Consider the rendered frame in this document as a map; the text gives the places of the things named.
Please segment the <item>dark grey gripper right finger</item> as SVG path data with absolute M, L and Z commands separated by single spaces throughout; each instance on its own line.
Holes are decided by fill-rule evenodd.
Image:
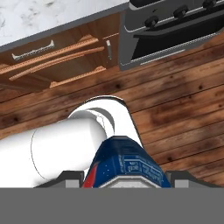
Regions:
M 189 171 L 166 171 L 164 174 L 173 188 L 220 188 L 219 185 L 195 178 Z

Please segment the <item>blue soda can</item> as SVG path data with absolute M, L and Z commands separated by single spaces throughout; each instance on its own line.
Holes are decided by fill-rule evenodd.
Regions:
M 112 136 L 103 141 L 83 188 L 171 188 L 160 166 L 136 141 Z

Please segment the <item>wooden drawer front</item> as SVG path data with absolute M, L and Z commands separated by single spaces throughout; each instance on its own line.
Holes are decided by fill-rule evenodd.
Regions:
M 20 60 L 14 60 L 11 56 L 12 53 L 15 55 L 20 55 L 33 49 L 39 49 L 42 46 L 47 46 L 50 44 L 51 40 L 54 41 L 54 48 L 22 58 Z M 55 59 L 66 53 L 71 53 L 72 51 L 80 50 L 85 46 L 90 46 L 98 41 L 99 39 L 93 34 L 90 34 L 87 31 L 81 33 L 79 28 L 73 28 L 53 34 L 52 36 L 46 38 L 29 42 L 28 44 L 0 53 L 0 75 L 17 71 L 21 68 L 27 68 L 28 66 L 36 65 L 37 63 L 45 60 Z

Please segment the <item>white rounded cylinder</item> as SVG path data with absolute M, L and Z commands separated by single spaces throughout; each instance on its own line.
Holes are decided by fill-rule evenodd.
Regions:
M 125 101 L 100 95 L 65 119 L 0 140 L 0 188 L 33 188 L 63 171 L 87 172 L 101 143 L 112 136 L 142 142 Z

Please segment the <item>black stove knob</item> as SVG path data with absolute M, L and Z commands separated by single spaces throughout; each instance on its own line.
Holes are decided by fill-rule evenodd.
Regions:
M 144 21 L 144 25 L 148 28 L 154 28 L 158 23 L 158 20 L 159 18 L 157 16 L 149 17 Z
M 202 6 L 205 9 L 213 8 L 216 5 L 216 0 L 205 0 Z
M 173 12 L 173 16 L 175 18 L 181 19 L 188 11 L 188 7 L 186 5 L 182 5 Z

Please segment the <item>narrow wooden cupboard door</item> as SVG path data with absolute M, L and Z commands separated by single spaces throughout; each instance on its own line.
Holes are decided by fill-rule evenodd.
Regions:
M 112 50 L 112 59 L 109 59 L 107 48 L 107 66 L 114 67 L 117 65 L 118 55 L 118 39 L 119 39 L 119 26 L 120 26 L 120 14 L 112 14 L 104 18 L 105 24 L 103 28 L 103 40 L 110 41 Z

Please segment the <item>black and grey stove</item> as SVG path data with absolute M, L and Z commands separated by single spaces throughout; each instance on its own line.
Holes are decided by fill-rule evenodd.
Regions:
M 145 60 L 142 63 L 132 62 L 138 39 L 135 35 L 145 31 L 161 31 L 168 28 L 180 28 L 183 25 L 196 24 L 211 18 L 224 17 L 224 0 L 216 0 L 213 8 L 205 9 L 205 0 L 129 0 L 129 7 L 120 17 L 118 64 L 122 70 L 131 69 L 155 61 Z M 186 5 L 189 11 L 181 18 L 175 18 L 173 12 L 180 6 Z M 159 18 L 154 28 L 148 28 L 144 21 L 152 16 Z

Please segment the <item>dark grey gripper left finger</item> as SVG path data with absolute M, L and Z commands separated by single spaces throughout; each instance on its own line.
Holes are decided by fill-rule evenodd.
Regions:
M 63 171 L 57 178 L 37 184 L 36 188 L 81 188 L 84 182 L 84 171 Z

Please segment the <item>black oven door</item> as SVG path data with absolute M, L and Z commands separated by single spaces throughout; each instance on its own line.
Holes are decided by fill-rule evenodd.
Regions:
M 161 31 L 143 31 L 132 55 L 132 62 L 158 60 L 162 57 L 199 46 L 224 29 L 224 17 L 214 17 L 196 24 L 183 25 L 180 28 L 168 28 Z

